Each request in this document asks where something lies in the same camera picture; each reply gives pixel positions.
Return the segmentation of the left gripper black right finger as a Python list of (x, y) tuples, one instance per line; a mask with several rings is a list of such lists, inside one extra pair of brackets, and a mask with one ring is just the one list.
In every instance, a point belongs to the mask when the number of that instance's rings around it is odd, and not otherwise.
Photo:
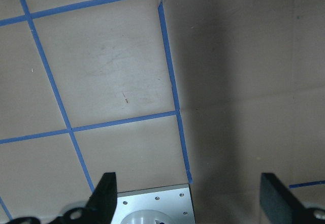
[(324, 209), (305, 207), (273, 173), (262, 173), (259, 204), (270, 223), (324, 223)]

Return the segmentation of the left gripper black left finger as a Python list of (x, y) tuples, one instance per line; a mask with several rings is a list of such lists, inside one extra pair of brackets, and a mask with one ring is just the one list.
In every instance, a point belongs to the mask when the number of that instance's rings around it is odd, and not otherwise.
[(104, 173), (85, 206), (72, 208), (51, 223), (111, 223), (116, 207), (116, 173)]

